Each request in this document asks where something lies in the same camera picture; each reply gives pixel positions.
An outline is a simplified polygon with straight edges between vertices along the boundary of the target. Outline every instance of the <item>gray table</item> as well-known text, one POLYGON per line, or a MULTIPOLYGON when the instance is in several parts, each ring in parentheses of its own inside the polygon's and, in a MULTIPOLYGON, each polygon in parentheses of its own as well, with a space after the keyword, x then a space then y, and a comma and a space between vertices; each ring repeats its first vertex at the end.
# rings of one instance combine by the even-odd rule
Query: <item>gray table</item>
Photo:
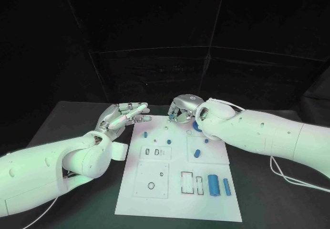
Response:
MULTIPOLYGON (((110 104, 59 102, 29 147, 82 136, 94 130, 98 117, 110 104)), ((166 115, 169 106, 150 106, 151 115, 166 115)), ((300 120, 294 111, 267 111, 300 120)), ((130 144, 133 126, 118 142, 130 144)), ((288 184, 269 170, 269 157, 226 145, 242 223, 118 216, 115 213, 124 161, 111 161, 105 174, 61 196, 52 209, 30 228, 330 228, 330 193, 288 184)), ((329 179, 307 166, 278 159, 288 176, 330 188, 329 179)), ((23 228, 43 213, 50 202, 37 208, 0 218, 0 228, 23 228)))

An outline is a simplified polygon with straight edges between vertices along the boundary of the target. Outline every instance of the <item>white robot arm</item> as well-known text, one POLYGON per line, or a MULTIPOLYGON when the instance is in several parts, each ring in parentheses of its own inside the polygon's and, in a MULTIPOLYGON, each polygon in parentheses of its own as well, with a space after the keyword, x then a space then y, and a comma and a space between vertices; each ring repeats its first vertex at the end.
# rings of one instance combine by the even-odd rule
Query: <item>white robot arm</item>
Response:
POLYGON ((233 104, 212 98, 205 102, 200 97, 186 94, 174 98, 169 115, 179 123, 186 123, 195 116, 197 128, 209 139, 223 140, 271 158, 278 156, 300 162, 330 178, 330 128, 238 106, 242 111, 236 112, 229 105, 233 104))
POLYGON ((46 203, 98 178, 111 159, 125 160, 125 144, 112 142, 125 125, 150 121, 147 103, 111 105, 95 131, 82 137, 19 150, 0 158, 0 217, 46 203), (75 176, 62 174, 62 168, 75 176))

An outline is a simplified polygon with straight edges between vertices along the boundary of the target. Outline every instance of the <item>circular hole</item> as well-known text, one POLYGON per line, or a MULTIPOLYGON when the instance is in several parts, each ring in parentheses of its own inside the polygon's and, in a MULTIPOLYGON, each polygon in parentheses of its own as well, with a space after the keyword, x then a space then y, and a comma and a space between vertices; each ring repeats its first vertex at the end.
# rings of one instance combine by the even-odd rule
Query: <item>circular hole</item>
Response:
POLYGON ((154 188, 154 183, 150 182, 150 183, 148 183, 148 189, 153 189, 153 188, 154 188))

